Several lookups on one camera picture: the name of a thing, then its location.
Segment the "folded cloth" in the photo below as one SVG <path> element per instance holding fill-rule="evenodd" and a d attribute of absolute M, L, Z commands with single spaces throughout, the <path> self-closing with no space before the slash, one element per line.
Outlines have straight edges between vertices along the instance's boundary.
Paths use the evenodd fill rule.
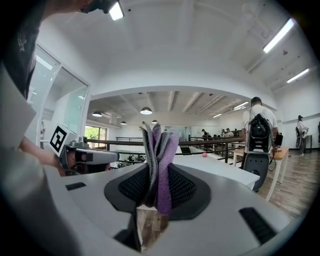
<path fill-rule="evenodd" d="M 156 152 L 156 159 L 157 161 L 159 162 L 160 159 L 162 158 L 162 156 L 164 155 L 164 152 L 165 152 L 165 149 L 166 149 L 166 146 L 167 146 L 167 143 L 169 141 L 169 138 L 171 136 L 172 132 L 171 131 L 164 131 L 162 134 L 161 134 L 161 138 L 160 138 L 160 145 L 157 149 L 157 152 Z"/>
<path fill-rule="evenodd" d="M 156 208 L 163 215 L 169 215 L 172 209 L 168 165 L 173 162 L 179 144 L 179 135 L 177 132 L 169 131 L 168 134 L 169 139 L 158 164 L 158 191 Z"/>
<path fill-rule="evenodd" d="M 156 203 L 156 190 L 158 180 L 158 161 L 155 153 L 154 135 L 150 126 L 146 122 L 142 122 L 146 129 L 140 126 L 142 130 L 143 144 L 145 149 L 145 157 L 149 166 L 149 188 L 142 202 L 147 207 L 153 207 Z"/>

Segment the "tree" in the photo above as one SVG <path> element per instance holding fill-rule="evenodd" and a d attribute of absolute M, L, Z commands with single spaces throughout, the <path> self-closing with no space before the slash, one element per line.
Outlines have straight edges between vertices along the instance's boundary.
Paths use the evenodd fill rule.
<path fill-rule="evenodd" d="M 99 136 L 99 128 L 86 126 L 84 130 L 84 136 L 91 140 L 97 140 Z"/>

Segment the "black cable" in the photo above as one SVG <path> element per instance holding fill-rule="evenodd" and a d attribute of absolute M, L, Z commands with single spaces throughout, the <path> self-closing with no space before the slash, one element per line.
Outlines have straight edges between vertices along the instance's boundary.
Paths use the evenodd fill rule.
<path fill-rule="evenodd" d="M 274 170 L 276 169 L 277 163 L 276 163 L 276 159 L 275 159 L 276 147 L 275 147 L 275 142 L 274 142 L 274 140 L 273 140 L 272 128 L 271 128 L 271 131 L 270 131 L 270 127 L 269 127 L 269 135 L 270 135 L 271 144 L 272 144 L 273 147 L 272 147 L 272 158 L 271 158 L 271 161 L 269 162 L 269 166 L 271 165 L 272 160 L 274 160 L 274 168 L 273 168 L 272 170 L 268 168 L 268 170 L 269 170 L 270 172 L 272 172 L 272 171 L 274 171 Z"/>

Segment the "black mesh pad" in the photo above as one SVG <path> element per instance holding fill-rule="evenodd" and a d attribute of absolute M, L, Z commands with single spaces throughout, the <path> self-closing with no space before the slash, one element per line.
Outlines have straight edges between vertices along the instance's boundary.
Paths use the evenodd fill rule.
<path fill-rule="evenodd" d="M 118 186 L 119 191 L 126 197 L 139 204 L 145 196 L 149 181 L 149 169 L 145 168 Z"/>
<path fill-rule="evenodd" d="M 168 166 L 168 173 L 172 200 L 172 212 L 169 219 L 195 218 L 210 203 L 210 187 L 203 180 L 181 170 L 172 163 Z M 148 187 L 149 167 L 148 164 L 144 164 L 107 183 L 104 187 L 104 195 L 118 211 L 134 214 L 136 207 L 141 205 Z"/>
<path fill-rule="evenodd" d="M 172 168 L 168 170 L 168 174 L 172 208 L 176 208 L 190 200 L 197 188 L 191 180 L 183 177 Z"/>

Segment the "white shirt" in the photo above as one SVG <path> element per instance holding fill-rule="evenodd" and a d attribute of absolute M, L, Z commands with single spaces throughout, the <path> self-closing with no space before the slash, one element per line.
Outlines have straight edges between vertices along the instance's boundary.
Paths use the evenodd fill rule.
<path fill-rule="evenodd" d="M 299 128 L 299 131 L 302 131 L 301 138 L 305 138 L 307 136 L 307 132 L 309 128 L 306 127 L 302 121 L 298 121 L 298 123 L 296 124 L 296 127 Z"/>
<path fill-rule="evenodd" d="M 233 137 L 234 136 L 234 133 L 232 131 L 229 131 L 225 134 L 222 135 L 223 137 Z"/>
<path fill-rule="evenodd" d="M 248 130 L 249 130 L 249 122 L 258 114 L 262 114 L 262 116 L 269 120 L 271 124 L 271 128 L 278 127 L 277 119 L 275 114 L 265 106 L 262 105 L 254 105 L 250 111 L 246 111 L 242 115 L 242 128 L 245 128 L 245 148 L 244 152 L 248 153 Z"/>

